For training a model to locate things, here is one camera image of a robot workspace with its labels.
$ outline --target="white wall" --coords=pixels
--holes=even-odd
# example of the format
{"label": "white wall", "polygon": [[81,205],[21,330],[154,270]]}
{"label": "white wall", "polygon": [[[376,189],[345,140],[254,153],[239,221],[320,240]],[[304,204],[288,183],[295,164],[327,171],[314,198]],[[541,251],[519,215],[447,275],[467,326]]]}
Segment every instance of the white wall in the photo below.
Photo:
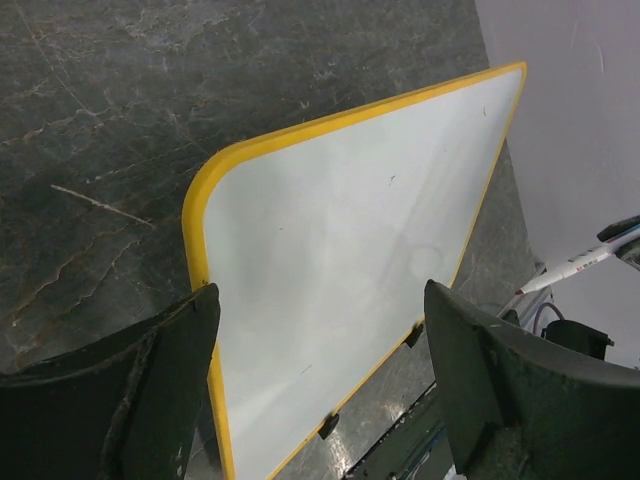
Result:
{"label": "white wall", "polygon": [[[476,4],[490,63],[529,64],[508,143],[531,246],[553,265],[640,214],[640,2]],[[637,271],[611,259],[553,291],[569,318],[613,338],[619,362],[638,364]]]}

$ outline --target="dark marble surface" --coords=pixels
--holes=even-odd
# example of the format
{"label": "dark marble surface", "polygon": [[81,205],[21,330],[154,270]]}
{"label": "dark marble surface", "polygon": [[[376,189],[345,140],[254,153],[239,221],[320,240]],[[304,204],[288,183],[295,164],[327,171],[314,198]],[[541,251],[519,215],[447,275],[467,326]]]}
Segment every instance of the dark marble surface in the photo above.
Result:
{"label": "dark marble surface", "polygon": [[[5,0],[0,37],[3,372],[188,293],[182,201],[219,149],[487,67],[473,0]],[[532,263],[506,155],[457,288],[495,306]],[[387,363],[283,477],[339,476],[432,380],[424,338]],[[218,478],[201,423],[188,474]]]}

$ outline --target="yellow edge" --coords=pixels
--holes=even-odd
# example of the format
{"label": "yellow edge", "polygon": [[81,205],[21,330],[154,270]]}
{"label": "yellow edge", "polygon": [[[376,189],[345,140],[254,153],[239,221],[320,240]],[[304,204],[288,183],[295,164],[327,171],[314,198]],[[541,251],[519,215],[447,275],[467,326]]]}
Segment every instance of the yellow edge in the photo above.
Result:
{"label": "yellow edge", "polygon": [[[231,145],[230,147],[216,153],[207,161],[207,163],[205,163],[193,179],[182,208],[182,232],[184,235],[187,265],[189,268],[189,278],[191,280],[192,289],[196,290],[210,281],[202,219],[211,192],[218,182],[220,182],[222,177],[224,177],[224,175],[231,169],[255,157],[280,150],[296,143],[333,132],[340,128],[354,125],[370,118],[374,118],[400,108],[408,107],[515,70],[522,71],[522,79],[502,135],[500,148],[498,148],[493,159],[487,184],[485,185],[482,194],[482,199],[484,200],[500,151],[502,150],[502,145],[504,144],[504,140],[507,136],[507,131],[509,130],[516,106],[518,105],[522,88],[524,87],[525,78],[527,76],[527,65],[524,62],[492,68],[484,72],[474,73],[438,85],[363,105],[345,112],[322,117],[311,122],[295,125],[293,127],[285,128],[284,130],[261,135],[251,140]],[[462,258],[467,245],[469,244],[473,226],[478,218],[481,205],[482,201],[476,209],[471,228],[469,229],[469,233],[467,234],[467,239],[465,241],[465,248],[462,250],[462,254],[458,260],[458,267],[456,268],[456,273],[451,284],[455,281],[458,271],[460,270],[460,264],[462,263]],[[396,346],[387,355],[385,355],[382,360],[380,360],[375,368],[373,368],[373,370],[371,370],[371,372],[349,393],[349,395],[347,395],[342,402],[334,408],[334,412],[340,410],[349,398],[351,398],[362,384],[364,384],[364,382],[366,382],[369,377],[371,377],[371,375],[380,368],[380,366],[391,356],[393,352],[398,349],[400,345],[402,345],[403,342],[404,338],[400,340]],[[233,462],[233,452],[231,450],[231,433],[229,430],[229,419],[227,417],[227,408],[224,397],[224,382],[222,378],[222,366],[220,364],[220,352],[217,345],[213,351],[207,380],[223,473],[225,478],[235,480],[235,466]],[[280,470],[282,470],[282,468],[302,449],[302,447],[304,447],[309,440],[318,433],[318,430],[320,430],[321,427],[322,423],[318,425],[293,452],[291,452],[291,454],[278,466],[269,478],[273,478]]]}

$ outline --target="yellow trim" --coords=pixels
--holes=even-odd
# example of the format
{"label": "yellow trim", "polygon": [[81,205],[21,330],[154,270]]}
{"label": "yellow trim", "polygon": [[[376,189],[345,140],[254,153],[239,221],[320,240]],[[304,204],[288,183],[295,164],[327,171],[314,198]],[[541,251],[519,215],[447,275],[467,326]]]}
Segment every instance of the yellow trim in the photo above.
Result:
{"label": "yellow trim", "polygon": [[[187,255],[187,264],[189,267],[189,278],[191,280],[192,289],[197,289],[200,286],[209,283],[209,270],[207,266],[207,253],[205,246],[204,230],[202,228],[202,219],[204,211],[207,206],[207,201],[211,192],[215,186],[220,182],[222,177],[227,174],[231,169],[237,165],[251,160],[256,157],[260,157],[270,152],[280,150],[282,148],[294,145],[296,143],[304,142],[319,135],[324,135],[329,132],[333,132],[340,128],[344,128],[356,123],[368,120],[385,113],[398,110],[400,108],[408,107],[425,100],[444,95],[461,88],[475,85],[477,83],[489,80],[491,78],[498,77],[505,73],[509,73],[515,70],[522,71],[522,79],[518,93],[513,102],[513,107],[509,115],[509,119],[503,132],[500,148],[496,152],[489,172],[487,184],[485,185],[482,199],[486,195],[489,182],[493,175],[498,156],[502,150],[502,145],[507,135],[509,125],[513,119],[516,106],[524,87],[525,78],[527,75],[527,66],[524,62],[513,63],[498,68],[486,70],[484,72],[467,75],[458,79],[450,80],[448,82],[426,87],[414,92],[405,93],[396,97],[381,100],[368,105],[363,105],[358,108],[347,110],[345,112],[329,115],[328,117],[319,118],[317,120],[295,125],[293,127],[285,128],[276,132],[269,133],[267,135],[261,135],[259,137],[247,140],[235,145],[231,145],[218,153],[216,153],[202,169],[197,173],[182,208],[182,231],[184,235],[185,249]],[[474,220],[469,229],[467,239],[465,241],[465,248],[460,255],[458,261],[458,268],[456,269],[455,277],[460,270],[460,264],[462,263],[462,257],[464,251],[467,248],[473,226],[478,217],[480,206],[478,205]],[[347,395],[340,404],[338,404],[333,410],[338,411],[340,408],[351,398],[351,396],[366,382],[373,373],[380,368],[380,366],[391,356],[391,354],[402,345],[404,338],[398,342],[398,344],[376,365],[376,367],[367,375],[352,391]],[[229,480],[235,479],[235,466],[233,462],[233,452],[231,445],[231,433],[229,430],[229,420],[227,418],[227,408],[224,399],[224,382],[222,380],[222,366],[220,364],[220,352],[218,347],[213,351],[211,359],[211,367],[209,369],[208,376],[209,384],[209,396],[211,399],[211,407],[213,411],[216,436],[218,438],[218,448],[220,449],[220,459],[222,462],[222,469],[225,478]],[[270,475],[269,478],[273,478],[282,468],[302,449],[304,445],[318,432],[322,427],[322,424],[318,425],[309,436],[293,451],[291,454],[278,466],[278,468]]]}

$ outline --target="white marker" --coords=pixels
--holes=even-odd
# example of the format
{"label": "white marker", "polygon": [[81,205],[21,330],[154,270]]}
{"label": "white marker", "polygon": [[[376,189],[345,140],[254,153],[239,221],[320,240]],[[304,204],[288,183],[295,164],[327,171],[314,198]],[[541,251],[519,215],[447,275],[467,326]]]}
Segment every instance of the white marker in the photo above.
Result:
{"label": "white marker", "polygon": [[615,255],[616,251],[620,247],[626,245],[632,240],[635,240],[636,238],[640,238],[640,224],[610,238],[600,246],[590,248],[586,252],[567,260],[557,267],[547,270],[545,273],[532,279],[524,287],[518,290],[516,295],[523,295],[525,293],[535,292],[536,290],[542,290],[544,287],[548,287],[563,278],[580,273],[585,268],[595,265],[605,258],[609,258],[611,255]]}

